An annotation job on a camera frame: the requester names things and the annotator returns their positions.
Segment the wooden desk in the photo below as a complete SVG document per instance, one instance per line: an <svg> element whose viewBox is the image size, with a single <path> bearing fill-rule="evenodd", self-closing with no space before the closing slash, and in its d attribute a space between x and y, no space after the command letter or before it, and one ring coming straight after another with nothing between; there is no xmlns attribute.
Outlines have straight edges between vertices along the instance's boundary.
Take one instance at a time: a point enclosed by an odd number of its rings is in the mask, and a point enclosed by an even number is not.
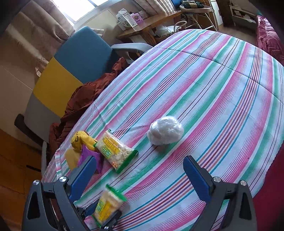
<svg viewBox="0 0 284 231"><path fill-rule="evenodd" d="M140 34L149 45L155 46L157 43L154 37L149 33L149 30L179 15L181 15L181 11L173 11L169 13L151 16L149 18L146 18L142 23L139 23L137 26L125 30L119 36L117 36L117 38L124 39Z"/></svg>

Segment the chair leg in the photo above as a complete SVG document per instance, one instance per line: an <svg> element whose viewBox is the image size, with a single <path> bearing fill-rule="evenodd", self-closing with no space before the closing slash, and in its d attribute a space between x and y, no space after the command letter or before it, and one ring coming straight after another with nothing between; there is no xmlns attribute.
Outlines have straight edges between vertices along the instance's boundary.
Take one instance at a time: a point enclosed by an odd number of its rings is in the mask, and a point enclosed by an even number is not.
<svg viewBox="0 0 284 231"><path fill-rule="evenodd" d="M214 26L213 22L211 21L211 19L209 18L209 16L208 16L208 14L207 14L207 13L205 13L205 16L208 18L208 20L209 20L209 21L210 21L210 23L211 23L211 26L209 26L209 27L205 28L205 30L207 30L207 29L209 29L209 28L211 28L211 27L214 27L215 31L217 31L216 27Z"/></svg>
<svg viewBox="0 0 284 231"><path fill-rule="evenodd" d="M37 143L39 146L42 146L43 140L40 138L37 134L35 134L32 130L30 130L25 122L24 122L24 116L22 114L18 114L15 121L14 125L22 132L24 133L27 137L29 137L33 142Z"/></svg>
<svg viewBox="0 0 284 231"><path fill-rule="evenodd" d="M194 15L191 15L190 18L191 18L192 21L194 21L195 24L197 24L199 29L202 29L201 26L199 25L199 23L197 22L197 20L195 19Z"/></svg>

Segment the pink bedding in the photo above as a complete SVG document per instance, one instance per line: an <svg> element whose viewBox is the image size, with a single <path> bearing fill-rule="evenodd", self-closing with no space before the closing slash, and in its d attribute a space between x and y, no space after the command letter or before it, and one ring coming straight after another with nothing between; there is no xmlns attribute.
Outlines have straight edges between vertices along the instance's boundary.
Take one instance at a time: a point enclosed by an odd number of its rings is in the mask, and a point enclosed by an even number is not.
<svg viewBox="0 0 284 231"><path fill-rule="evenodd" d="M270 54L284 66L284 45L273 27L263 16L257 16L257 23L256 46Z"/></svg>

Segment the yellow plush toy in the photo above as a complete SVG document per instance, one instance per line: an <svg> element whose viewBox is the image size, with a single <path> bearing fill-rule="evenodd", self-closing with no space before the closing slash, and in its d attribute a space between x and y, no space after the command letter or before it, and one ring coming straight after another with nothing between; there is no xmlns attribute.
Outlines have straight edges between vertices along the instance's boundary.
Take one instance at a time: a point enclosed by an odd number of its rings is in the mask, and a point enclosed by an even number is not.
<svg viewBox="0 0 284 231"><path fill-rule="evenodd" d="M78 161L80 159L80 156L81 156L80 150L74 148L69 148L66 150L65 159L71 171L78 166Z"/></svg>
<svg viewBox="0 0 284 231"><path fill-rule="evenodd" d="M78 131L71 138L72 147L78 151L82 150L83 144L86 145L89 150L94 151L95 143L97 143L97 141L89 136L85 131Z"/></svg>

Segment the striped bedsheet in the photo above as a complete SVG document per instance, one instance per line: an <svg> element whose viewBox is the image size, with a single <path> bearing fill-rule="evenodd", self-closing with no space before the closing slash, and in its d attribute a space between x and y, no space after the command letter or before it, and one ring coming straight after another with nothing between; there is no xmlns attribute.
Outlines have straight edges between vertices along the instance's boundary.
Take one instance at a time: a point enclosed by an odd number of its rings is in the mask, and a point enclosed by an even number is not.
<svg viewBox="0 0 284 231"><path fill-rule="evenodd" d="M283 141L283 72L270 55L229 35L197 29L176 33L143 54L96 99L43 180L70 173L64 153L76 131L100 138L111 129L139 154L119 175L105 161L75 205L94 202L108 183L128 198L115 230L189 230L205 204L184 173L184 157L192 155L226 182L246 180L254 196ZM157 147L146 132L165 115L175 116L185 132L179 142ZM98 230L92 217L85 222Z"/></svg>

